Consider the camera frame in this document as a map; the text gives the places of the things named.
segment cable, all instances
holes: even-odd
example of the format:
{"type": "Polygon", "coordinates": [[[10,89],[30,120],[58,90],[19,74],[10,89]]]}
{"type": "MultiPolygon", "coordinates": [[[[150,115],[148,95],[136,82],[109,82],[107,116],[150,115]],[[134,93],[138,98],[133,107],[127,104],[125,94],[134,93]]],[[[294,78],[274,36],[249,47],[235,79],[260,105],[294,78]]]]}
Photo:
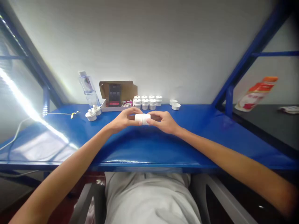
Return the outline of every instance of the cable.
{"type": "Polygon", "coordinates": [[[36,173],[36,172],[39,172],[39,171],[40,170],[34,170],[34,171],[30,171],[30,172],[23,173],[23,174],[6,174],[6,173],[0,173],[0,177],[17,178],[17,177],[25,176],[25,175],[28,175],[28,174],[36,173]]]}
{"type": "MultiPolygon", "coordinates": [[[[77,113],[79,113],[79,112],[80,112],[80,111],[77,111],[76,113],[72,113],[72,114],[64,114],[64,115],[73,115],[73,114],[77,114],[77,113]]],[[[47,115],[47,114],[60,114],[60,113],[46,113],[46,114],[39,114],[39,115],[47,115]]],[[[15,137],[14,137],[9,143],[7,143],[5,146],[1,147],[0,150],[4,149],[6,146],[10,145],[11,143],[13,143],[13,142],[16,140],[16,138],[17,138],[17,136],[18,136],[18,133],[19,133],[19,131],[20,131],[20,128],[21,128],[22,124],[23,124],[25,121],[29,120],[29,119],[32,119],[32,118],[31,118],[31,117],[28,117],[28,118],[26,118],[25,120],[22,120],[22,121],[19,123],[19,126],[18,126],[18,129],[17,129],[17,131],[16,131],[15,137]]]]}

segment plastic bottle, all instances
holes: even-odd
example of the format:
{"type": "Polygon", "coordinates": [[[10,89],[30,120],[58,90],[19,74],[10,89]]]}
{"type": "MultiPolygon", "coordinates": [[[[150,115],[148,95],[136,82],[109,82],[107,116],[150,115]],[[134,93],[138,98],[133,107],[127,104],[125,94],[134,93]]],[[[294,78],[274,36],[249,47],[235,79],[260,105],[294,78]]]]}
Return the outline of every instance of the plastic bottle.
{"type": "Polygon", "coordinates": [[[245,96],[239,100],[235,108],[240,111],[251,111],[260,100],[262,100],[273,88],[278,77],[267,76],[262,82],[258,82],[251,87],[245,96]]]}
{"type": "Polygon", "coordinates": [[[91,77],[87,76],[85,71],[79,71],[79,76],[80,84],[90,108],[93,108],[93,105],[100,106],[99,98],[97,97],[97,92],[95,91],[91,77]]]}

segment cardboard box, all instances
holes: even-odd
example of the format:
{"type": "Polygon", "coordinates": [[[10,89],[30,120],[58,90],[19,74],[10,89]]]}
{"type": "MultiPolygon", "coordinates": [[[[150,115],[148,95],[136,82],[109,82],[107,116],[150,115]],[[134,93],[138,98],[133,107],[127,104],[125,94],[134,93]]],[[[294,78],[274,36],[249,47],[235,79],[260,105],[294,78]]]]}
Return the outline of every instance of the cardboard box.
{"type": "Polygon", "coordinates": [[[103,112],[108,111],[122,111],[128,107],[106,107],[106,102],[109,101],[109,84],[121,84],[121,101],[134,100],[134,96],[137,95],[137,86],[133,84],[133,81],[104,81],[100,82],[100,92],[104,102],[101,105],[103,112]]]}

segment chair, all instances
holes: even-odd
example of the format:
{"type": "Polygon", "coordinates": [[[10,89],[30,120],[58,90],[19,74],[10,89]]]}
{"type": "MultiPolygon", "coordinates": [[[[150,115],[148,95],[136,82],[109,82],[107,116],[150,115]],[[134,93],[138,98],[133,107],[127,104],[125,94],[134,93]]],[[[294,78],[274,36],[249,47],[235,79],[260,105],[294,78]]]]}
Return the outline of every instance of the chair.
{"type": "MultiPolygon", "coordinates": [[[[192,176],[190,192],[197,203],[201,223],[211,224],[206,200],[206,186],[209,186],[233,223],[257,224],[217,177],[208,174],[192,176]]],[[[84,224],[91,202],[94,199],[95,224],[102,224],[106,218],[105,186],[86,184],[74,209],[70,224],[84,224]]]]}

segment gray surface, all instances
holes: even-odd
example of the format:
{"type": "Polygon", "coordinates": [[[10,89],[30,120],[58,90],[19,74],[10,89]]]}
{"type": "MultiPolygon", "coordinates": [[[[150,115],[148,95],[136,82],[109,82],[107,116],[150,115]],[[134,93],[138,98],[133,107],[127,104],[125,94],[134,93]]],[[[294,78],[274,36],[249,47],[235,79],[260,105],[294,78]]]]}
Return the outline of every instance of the gray surface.
{"type": "Polygon", "coordinates": [[[290,105],[257,105],[250,112],[233,112],[290,147],[299,150],[299,114],[287,114],[277,109],[290,105]]]}

